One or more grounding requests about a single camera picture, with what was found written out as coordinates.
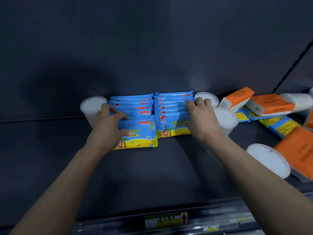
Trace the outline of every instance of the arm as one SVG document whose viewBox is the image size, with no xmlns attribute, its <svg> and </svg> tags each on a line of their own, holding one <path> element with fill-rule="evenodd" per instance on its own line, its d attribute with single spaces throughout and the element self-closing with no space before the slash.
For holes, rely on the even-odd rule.
<svg viewBox="0 0 313 235">
<path fill-rule="evenodd" d="M 95 128 L 85 146 L 14 227 L 10 235 L 70 234 L 88 181 L 101 158 L 112 151 L 123 136 L 132 134 L 118 129 L 118 121 L 127 119 L 124 112 L 110 116 L 114 107 L 103 104 Z"/>
<path fill-rule="evenodd" d="M 312 234 L 313 203 L 222 134 L 211 101 L 186 102 L 193 136 L 215 154 L 266 234 Z"/>
</svg>

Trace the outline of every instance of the red logo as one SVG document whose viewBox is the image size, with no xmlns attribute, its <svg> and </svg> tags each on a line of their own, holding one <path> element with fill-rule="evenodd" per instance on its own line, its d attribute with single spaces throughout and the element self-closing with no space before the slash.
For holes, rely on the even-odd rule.
<svg viewBox="0 0 313 235">
<path fill-rule="evenodd" d="M 141 124 L 150 124 L 151 120 L 149 120 L 149 121 L 140 121 L 139 123 L 141 123 Z"/>
</svg>

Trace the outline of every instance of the forearm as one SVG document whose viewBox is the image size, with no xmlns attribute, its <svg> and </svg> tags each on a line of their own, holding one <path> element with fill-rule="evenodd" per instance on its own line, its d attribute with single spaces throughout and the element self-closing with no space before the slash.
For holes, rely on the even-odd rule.
<svg viewBox="0 0 313 235">
<path fill-rule="evenodd" d="M 77 152 L 68 166 L 12 230 L 15 234 L 69 234 L 99 157 Z"/>
<path fill-rule="evenodd" d="M 226 135 L 221 134 L 205 144 L 225 166 L 248 208 L 267 234 L 309 234 L 313 231 L 313 203 L 298 190 Z"/>
</svg>

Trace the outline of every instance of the plastic container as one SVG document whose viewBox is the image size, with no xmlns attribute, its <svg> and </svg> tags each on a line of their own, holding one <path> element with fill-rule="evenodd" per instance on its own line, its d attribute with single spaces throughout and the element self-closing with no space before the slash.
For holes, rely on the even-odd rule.
<svg viewBox="0 0 313 235">
<path fill-rule="evenodd" d="M 108 100 L 103 96 L 92 96 L 85 99 L 80 104 L 80 110 L 84 113 L 86 119 L 88 120 L 90 126 L 94 128 L 96 114 L 101 111 L 101 106 L 104 103 L 108 103 Z"/>
<path fill-rule="evenodd" d="M 225 108 L 214 108 L 219 127 L 222 133 L 229 135 L 239 123 L 237 115 Z"/>
<path fill-rule="evenodd" d="M 209 98 L 212 102 L 212 107 L 217 107 L 219 104 L 219 99 L 215 95 L 208 92 L 198 92 L 197 94 L 195 94 L 194 98 L 197 97 L 201 97 L 203 100 Z"/>
<path fill-rule="evenodd" d="M 292 110 L 292 113 L 297 113 L 311 109 L 313 107 L 313 99 L 309 94 L 304 93 L 282 93 L 279 94 L 288 102 L 295 104 L 295 108 Z"/>
<path fill-rule="evenodd" d="M 287 160 L 275 149 L 255 143 L 250 145 L 246 152 L 281 178 L 285 179 L 290 175 L 291 169 Z"/>
</svg>

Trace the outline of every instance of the red arrow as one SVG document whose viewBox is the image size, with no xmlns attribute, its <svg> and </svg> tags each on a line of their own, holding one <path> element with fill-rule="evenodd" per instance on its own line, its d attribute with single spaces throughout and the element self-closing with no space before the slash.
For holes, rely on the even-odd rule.
<svg viewBox="0 0 313 235">
<path fill-rule="evenodd" d="M 185 214 L 182 215 L 182 223 L 185 224 L 186 223 L 186 218 L 187 216 Z"/>
</svg>

